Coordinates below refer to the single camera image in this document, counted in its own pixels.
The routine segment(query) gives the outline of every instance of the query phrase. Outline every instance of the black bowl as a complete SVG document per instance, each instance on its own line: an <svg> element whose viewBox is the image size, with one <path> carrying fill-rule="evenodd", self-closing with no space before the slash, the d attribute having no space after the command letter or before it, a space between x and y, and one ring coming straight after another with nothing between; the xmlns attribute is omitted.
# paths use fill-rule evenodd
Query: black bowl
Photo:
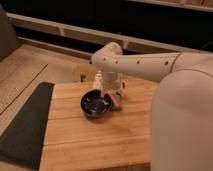
<svg viewBox="0 0 213 171"><path fill-rule="evenodd" d="M87 117L99 118L109 111L112 101L108 94L101 97L100 90L87 92L81 99L81 108Z"/></svg>

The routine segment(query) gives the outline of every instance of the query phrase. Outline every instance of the wooden surface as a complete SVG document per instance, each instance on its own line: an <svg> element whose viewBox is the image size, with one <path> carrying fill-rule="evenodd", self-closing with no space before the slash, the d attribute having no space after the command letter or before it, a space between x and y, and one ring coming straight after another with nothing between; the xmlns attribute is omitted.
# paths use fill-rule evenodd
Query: wooden surface
<svg viewBox="0 0 213 171"><path fill-rule="evenodd" d="M157 84L126 80L123 109L89 120L81 108L91 83L56 84L40 170L97 170L150 163L150 106Z"/></svg>

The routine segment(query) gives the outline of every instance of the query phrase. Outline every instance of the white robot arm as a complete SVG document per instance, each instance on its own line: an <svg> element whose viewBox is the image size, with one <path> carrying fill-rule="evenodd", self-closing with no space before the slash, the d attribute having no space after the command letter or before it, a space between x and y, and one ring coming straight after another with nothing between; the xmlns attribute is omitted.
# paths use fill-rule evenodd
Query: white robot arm
<svg viewBox="0 0 213 171"><path fill-rule="evenodd" d="M122 55L117 43L109 43L92 56L92 64L105 73L123 73L159 82L169 73L191 66L213 54L206 53L160 53Z"/></svg>
<svg viewBox="0 0 213 171"><path fill-rule="evenodd" d="M107 89L116 87L117 73L160 82L151 109L152 171L213 170L213 54L122 55L110 43L92 63Z"/></svg>

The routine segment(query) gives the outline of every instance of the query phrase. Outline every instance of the wooden table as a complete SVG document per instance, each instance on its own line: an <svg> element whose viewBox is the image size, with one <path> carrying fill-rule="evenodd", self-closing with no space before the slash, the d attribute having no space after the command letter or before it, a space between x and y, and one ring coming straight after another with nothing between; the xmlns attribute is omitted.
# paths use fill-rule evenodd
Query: wooden table
<svg viewBox="0 0 213 171"><path fill-rule="evenodd" d="M149 165L150 106L157 84L128 78L122 111L89 120L80 107L92 83L56 84L40 170L98 170Z"/></svg>

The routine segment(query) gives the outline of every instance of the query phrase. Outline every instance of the dark gray mat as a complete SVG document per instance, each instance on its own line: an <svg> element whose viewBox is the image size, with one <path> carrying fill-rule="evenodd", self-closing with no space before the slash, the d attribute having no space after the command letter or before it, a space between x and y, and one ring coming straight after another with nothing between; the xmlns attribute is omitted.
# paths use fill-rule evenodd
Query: dark gray mat
<svg viewBox="0 0 213 171"><path fill-rule="evenodd" d="M40 83L0 137L0 159L39 168L53 84Z"/></svg>

